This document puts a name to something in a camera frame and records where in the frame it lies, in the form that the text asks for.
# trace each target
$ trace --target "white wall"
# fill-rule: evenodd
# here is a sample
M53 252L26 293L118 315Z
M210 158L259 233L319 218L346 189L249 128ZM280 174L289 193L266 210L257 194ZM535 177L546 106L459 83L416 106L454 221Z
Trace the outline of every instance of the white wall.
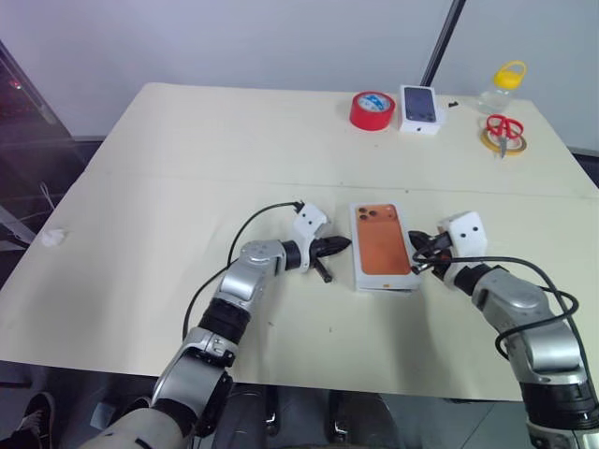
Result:
M0 39L75 137L148 81L396 92L450 0L4 0Z
M502 63L521 59L529 71L517 96L532 99L566 145L599 155L598 30L597 0L469 1L433 85L477 94Z

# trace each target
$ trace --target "smartphone image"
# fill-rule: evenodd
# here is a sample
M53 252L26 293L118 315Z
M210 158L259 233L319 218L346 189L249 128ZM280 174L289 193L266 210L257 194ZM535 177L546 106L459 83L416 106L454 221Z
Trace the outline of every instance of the smartphone image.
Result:
M403 101L405 101L405 115L408 120L430 123L437 121L432 93L429 89L405 87L403 97Z
M370 275L411 273L402 225L392 204L355 209L362 271Z

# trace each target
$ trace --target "silver robot arm segment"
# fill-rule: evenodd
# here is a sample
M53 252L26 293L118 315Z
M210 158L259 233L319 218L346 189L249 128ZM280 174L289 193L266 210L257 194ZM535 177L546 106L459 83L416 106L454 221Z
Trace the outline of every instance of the silver robot arm segment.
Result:
M480 277L472 301L499 332L554 316L540 288L502 268ZM560 321L523 330L506 343L531 443L539 449L599 448L599 404L570 327Z
M321 229L322 223L315 220L318 213L322 212L309 208L299 221L318 223L314 229ZM233 365L241 337L270 280L287 269L316 268L330 282L319 258L339 253L351 243L344 237L316 239L317 235L314 232L310 239L306 229L301 240L244 245L199 325L189 331L158 379L151 408L127 414L82 447L183 449L193 435L214 432L233 385L226 368Z

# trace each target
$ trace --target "orange phone box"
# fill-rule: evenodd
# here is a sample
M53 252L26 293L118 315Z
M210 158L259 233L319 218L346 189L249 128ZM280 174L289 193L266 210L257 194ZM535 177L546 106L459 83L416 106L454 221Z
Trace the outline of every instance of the orange phone box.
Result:
M356 289L409 294L420 286L411 270L415 252L397 203L349 206Z

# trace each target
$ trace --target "plastic bottle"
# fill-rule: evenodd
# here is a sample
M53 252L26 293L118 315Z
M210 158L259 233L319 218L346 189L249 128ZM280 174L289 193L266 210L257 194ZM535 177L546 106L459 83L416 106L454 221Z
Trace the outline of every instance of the plastic bottle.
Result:
M493 77L492 85L478 97L478 109L485 114L499 114L508 105L514 91L526 75L526 64L522 61L510 61Z

